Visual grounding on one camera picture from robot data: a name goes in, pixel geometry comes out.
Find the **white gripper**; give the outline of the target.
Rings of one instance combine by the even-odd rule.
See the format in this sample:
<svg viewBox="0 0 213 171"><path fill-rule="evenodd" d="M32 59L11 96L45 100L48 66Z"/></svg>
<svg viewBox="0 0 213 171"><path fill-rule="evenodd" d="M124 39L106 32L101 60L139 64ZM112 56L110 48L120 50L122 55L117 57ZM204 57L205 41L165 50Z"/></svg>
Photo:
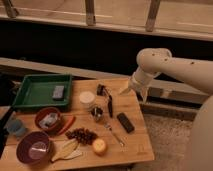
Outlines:
<svg viewBox="0 0 213 171"><path fill-rule="evenodd" d="M145 72L136 71L129 79L129 87L123 87L120 89L119 94L126 94L133 89L135 92L141 94L143 102L147 101L148 96L148 85L151 82L152 78L147 75Z"/></svg>

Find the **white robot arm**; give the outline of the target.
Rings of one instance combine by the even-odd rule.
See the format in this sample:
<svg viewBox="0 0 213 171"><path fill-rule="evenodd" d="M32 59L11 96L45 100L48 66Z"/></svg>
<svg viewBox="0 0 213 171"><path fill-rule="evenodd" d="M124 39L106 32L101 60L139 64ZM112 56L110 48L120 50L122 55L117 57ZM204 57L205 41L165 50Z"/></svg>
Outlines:
<svg viewBox="0 0 213 171"><path fill-rule="evenodd" d="M146 101L150 82L164 73L209 95L193 122L181 171L213 171L213 61L176 58L166 48L143 49L136 61L120 94L134 90Z"/></svg>

